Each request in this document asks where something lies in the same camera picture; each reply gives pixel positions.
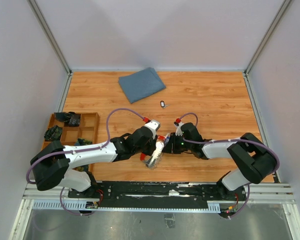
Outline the blue tagged key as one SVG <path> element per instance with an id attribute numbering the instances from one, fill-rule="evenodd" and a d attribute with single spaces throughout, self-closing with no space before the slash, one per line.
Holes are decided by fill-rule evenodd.
<path id="1" fill-rule="evenodd" d="M 167 133 L 166 136 L 165 136 L 165 141 L 164 141 L 164 144 L 166 145 L 170 140 L 170 133 Z"/>

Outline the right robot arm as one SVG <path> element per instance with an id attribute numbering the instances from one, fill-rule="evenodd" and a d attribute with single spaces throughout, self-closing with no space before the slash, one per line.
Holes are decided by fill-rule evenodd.
<path id="1" fill-rule="evenodd" d="M 239 138 L 205 139 L 191 123 L 180 123 L 163 148 L 167 154 L 189 152 L 198 159 L 232 159 L 237 168 L 226 173 L 216 183 L 217 196 L 230 199 L 236 190 L 249 184 L 259 184 L 280 166 L 278 156 L 250 132 Z"/>

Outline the red-handled metal key organizer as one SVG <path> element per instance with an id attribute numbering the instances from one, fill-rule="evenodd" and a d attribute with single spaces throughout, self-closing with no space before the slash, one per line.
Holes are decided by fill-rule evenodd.
<path id="1" fill-rule="evenodd" d="M 163 149 L 165 147 L 166 137 L 159 135 L 154 145 L 154 151 L 151 156 L 145 153 L 140 155 L 140 161 L 149 169 L 153 170 L 157 167 L 163 156 Z"/>

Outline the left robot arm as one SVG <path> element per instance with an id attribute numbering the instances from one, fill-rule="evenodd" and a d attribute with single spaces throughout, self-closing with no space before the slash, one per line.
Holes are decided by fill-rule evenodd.
<path id="1" fill-rule="evenodd" d="M 139 153 L 151 155 L 156 149 L 158 129 L 158 126 L 148 123 L 132 134 L 92 145 L 63 146 L 60 141 L 54 141 L 30 161 L 35 185 L 39 191 L 65 187 L 91 198 L 97 193 L 95 179 L 91 173 L 75 168 L 124 161 Z"/>

